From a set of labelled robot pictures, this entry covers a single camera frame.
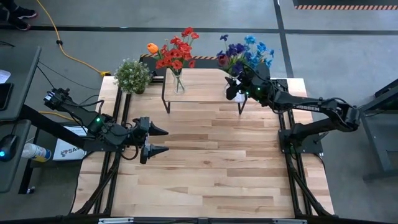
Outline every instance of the wooden tabletop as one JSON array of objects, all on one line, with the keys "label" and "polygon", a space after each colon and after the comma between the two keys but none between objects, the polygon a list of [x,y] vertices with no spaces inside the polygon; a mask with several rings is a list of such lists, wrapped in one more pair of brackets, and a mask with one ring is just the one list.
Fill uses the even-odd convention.
[{"label": "wooden tabletop", "polygon": [[[99,94],[106,101],[102,110],[108,114],[113,112],[117,92],[113,82],[112,77],[104,77]],[[290,78],[288,84],[291,94],[307,95],[303,79]],[[150,137],[150,142],[170,150],[146,165],[122,159],[112,216],[294,217],[285,158],[277,140],[276,114],[252,99],[241,116],[236,105],[228,102],[174,103],[173,113],[167,114],[161,93],[160,83],[148,86],[143,95],[132,95],[128,121],[150,116],[155,125],[170,133]],[[312,122],[310,112],[294,111],[294,116],[298,123]],[[128,157],[133,154],[131,147],[125,152]],[[73,211],[97,187],[103,156],[95,152],[83,161]],[[302,157],[308,187],[333,213],[321,162],[313,155]],[[298,194],[304,211],[301,190]]]},{"label": "wooden tabletop", "polygon": [[174,92],[174,77],[167,69],[164,100],[168,102],[236,103],[225,97],[225,77],[229,75],[217,68],[183,68],[182,79],[185,93]]}]

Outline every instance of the gray floor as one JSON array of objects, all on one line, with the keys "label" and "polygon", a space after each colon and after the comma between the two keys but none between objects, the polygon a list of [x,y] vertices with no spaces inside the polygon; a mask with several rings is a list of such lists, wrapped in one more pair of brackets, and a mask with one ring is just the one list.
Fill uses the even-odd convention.
[{"label": "gray floor", "polygon": [[[397,30],[397,11],[298,11],[291,0],[279,0],[286,29]],[[17,1],[40,12],[32,24],[49,25],[35,1]],[[200,27],[276,29],[272,0],[42,0],[57,25],[115,27]],[[113,71],[124,58],[146,54],[146,43],[162,43],[167,32],[60,32],[65,50],[100,70]],[[237,42],[247,34],[230,34]],[[194,55],[215,55],[223,48],[220,33],[201,33],[194,43]],[[279,34],[256,34],[275,49],[273,77],[286,77]],[[0,40],[20,45],[40,45],[41,61],[75,81],[100,88],[101,77],[62,55],[55,44],[55,32],[0,30]],[[354,105],[371,100],[375,91],[398,75],[396,35],[287,35],[294,76],[304,78],[309,96],[341,97]],[[79,102],[98,90],[76,86],[44,68],[55,86],[70,88]],[[50,85],[36,73],[27,104],[46,110],[42,103]],[[314,119],[323,118],[314,114]],[[337,215],[345,218],[398,222],[398,180],[366,184],[362,176],[377,171],[363,128],[354,133],[331,132],[323,141],[326,175]],[[21,181],[25,161],[21,162]],[[0,220],[47,217],[69,212],[79,167],[36,170],[33,195],[0,195]]]}]

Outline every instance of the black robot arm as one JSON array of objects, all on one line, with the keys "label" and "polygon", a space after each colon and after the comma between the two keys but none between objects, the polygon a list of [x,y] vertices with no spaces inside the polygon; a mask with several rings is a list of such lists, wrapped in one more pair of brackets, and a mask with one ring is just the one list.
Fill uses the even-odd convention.
[{"label": "black robot arm", "polygon": [[126,146],[135,146],[141,148],[140,162],[145,164],[150,157],[169,150],[163,146],[153,146],[147,143],[149,135],[167,135],[164,131],[156,127],[149,117],[135,118],[134,127],[125,128],[116,124],[113,117],[107,114],[101,114],[101,108],[104,101],[99,101],[89,105],[101,103],[99,113],[85,109],[89,105],[78,105],[73,102],[69,96],[69,89],[53,89],[47,92],[44,98],[44,104],[57,111],[67,112],[75,120],[79,120],[80,125],[87,128],[92,138],[85,138],[84,144],[77,146],[85,151],[111,151],[122,152]]},{"label": "black robot arm", "polygon": [[257,73],[250,67],[236,80],[226,77],[230,87],[227,89],[227,99],[232,100],[237,93],[244,93],[253,98],[261,106],[269,106],[275,113],[283,113],[291,109],[323,113],[327,119],[310,124],[296,123],[292,129],[285,132],[285,141],[300,146],[301,142],[310,135],[324,133],[331,130],[350,132],[359,126],[359,110],[340,98],[315,99],[292,96],[284,91],[283,84],[271,80],[268,73]]}]

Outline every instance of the person's shoe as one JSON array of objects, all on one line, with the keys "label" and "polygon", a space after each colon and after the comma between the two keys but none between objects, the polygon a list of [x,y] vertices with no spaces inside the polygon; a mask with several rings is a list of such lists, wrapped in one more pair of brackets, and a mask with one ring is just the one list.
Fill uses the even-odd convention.
[{"label": "person's shoe", "polygon": [[28,23],[20,20],[18,17],[14,16],[13,14],[9,15],[8,23],[10,23],[11,25],[14,25],[19,30],[29,30],[30,29],[30,25]]},{"label": "person's shoe", "polygon": [[14,16],[18,17],[18,19],[30,19],[35,18],[37,16],[37,12],[31,9],[24,9],[23,7],[18,7],[17,10],[12,12]]}]

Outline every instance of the artificial flower bouquet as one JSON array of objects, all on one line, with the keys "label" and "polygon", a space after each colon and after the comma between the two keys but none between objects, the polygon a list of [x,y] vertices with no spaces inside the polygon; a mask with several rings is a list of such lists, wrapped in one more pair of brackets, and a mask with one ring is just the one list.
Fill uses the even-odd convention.
[{"label": "artificial flower bouquet", "polygon": [[172,40],[166,39],[166,44],[159,50],[153,43],[147,45],[148,51],[157,54],[155,58],[156,69],[163,67],[169,68],[174,76],[174,92],[180,94],[185,92],[185,86],[182,80],[182,68],[187,65],[190,68],[195,67],[195,61],[192,60],[191,50],[192,42],[199,38],[199,35],[193,31],[192,27],[186,28],[181,37],[174,36]]},{"label": "artificial flower bouquet", "polygon": [[247,70],[256,70],[260,63],[271,66],[274,50],[268,49],[263,42],[256,43],[256,38],[247,35],[244,44],[227,44],[228,34],[222,35],[220,40],[225,42],[225,52],[217,54],[218,64],[231,77],[236,78]]}]

